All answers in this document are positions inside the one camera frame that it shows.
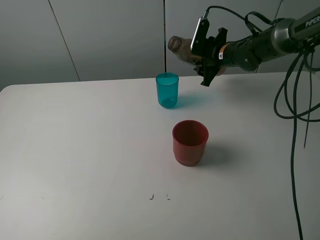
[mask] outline plastic cup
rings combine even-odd
[[[159,104],[166,109],[174,107],[178,101],[179,77],[165,72],[159,74],[155,81]]]
[[[182,165],[196,165],[204,154],[209,132],[205,125],[194,120],[179,122],[172,130],[173,153]]]

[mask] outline blue plastic cup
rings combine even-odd
[[[155,81],[159,104],[166,109],[174,107],[178,101],[179,77],[165,72],[159,74]]]

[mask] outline red plastic cup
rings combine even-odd
[[[209,138],[205,125],[194,120],[181,121],[174,126],[172,135],[175,159],[187,167],[196,165],[204,154]]]

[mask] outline table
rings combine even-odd
[[[5,88],[0,239],[297,240],[293,121],[273,111],[284,77],[223,75],[210,87],[201,77],[181,77],[174,109],[158,104],[154,78]],[[300,83],[302,110],[307,72]],[[283,98],[279,109],[289,114]],[[187,119],[209,131],[195,167],[180,165],[172,151],[172,129]],[[306,149],[305,126],[298,124],[295,177],[311,240],[320,236],[320,124],[310,124]]]

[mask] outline cup rim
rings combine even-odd
[[[204,128],[205,133],[206,133],[206,136],[205,136],[205,139],[204,139],[200,144],[195,145],[195,146],[189,146],[189,145],[185,145],[185,144],[181,143],[180,141],[178,141],[178,140],[176,139],[175,129],[176,129],[179,125],[181,125],[181,124],[183,124],[183,123],[185,123],[185,122],[196,123],[196,124],[201,125],[201,126]],[[174,139],[177,143],[181,144],[182,146],[187,147],[187,148],[196,148],[196,147],[199,147],[200,145],[202,145],[202,144],[204,144],[204,143],[206,143],[206,142],[208,141],[208,139],[209,139],[209,131],[208,131],[207,127],[206,127],[205,125],[203,125],[203,124],[202,124],[201,122],[199,122],[199,121],[196,121],[196,120],[183,120],[183,121],[178,122],[178,123],[173,127],[173,129],[172,129],[172,136],[173,136],[173,139]]]
[[[172,84],[169,84],[169,85],[164,85],[164,84],[158,82],[158,77],[159,77],[160,75],[162,75],[162,74],[173,74],[174,77],[176,78],[176,82],[175,82],[175,83],[172,83]],[[162,86],[172,86],[172,85],[175,85],[175,84],[177,84],[177,83],[179,82],[179,76],[178,76],[177,74],[173,73],[173,72],[164,72],[164,73],[160,73],[158,76],[156,76],[156,77],[155,77],[155,81],[156,81],[157,84],[160,84],[160,85],[162,85]]]

